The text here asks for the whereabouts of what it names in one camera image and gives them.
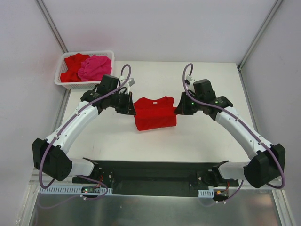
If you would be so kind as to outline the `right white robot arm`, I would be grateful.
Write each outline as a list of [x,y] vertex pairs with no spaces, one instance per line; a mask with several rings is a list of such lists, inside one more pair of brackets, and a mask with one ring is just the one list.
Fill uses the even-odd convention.
[[281,189],[285,185],[285,149],[272,144],[251,129],[225,97],[217,97],[211,82],[183,80],[184,92],[175,110],[177,115],[193,115],[202,111],[224,127],[240,144],[248,162],[222,161],[212,169],[211,180],[222,186],[228,179],[246,180],[255,188],[268,185]]

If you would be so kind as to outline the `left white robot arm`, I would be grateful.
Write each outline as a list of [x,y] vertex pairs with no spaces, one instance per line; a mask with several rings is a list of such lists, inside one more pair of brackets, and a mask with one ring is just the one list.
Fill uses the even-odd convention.
[[33,142],[34,167],[57,181],[81,175],[89,183],[96,182],[100,176],[96,163],[88,158],[70,159],[67,153],[83,129],[103,110],[113,108],[119,114],[136,114],[130,91],[134,83],[132,78],[119,80],[105,75],[99,84],[83,94],[66,122],[45,139],[37,138]]

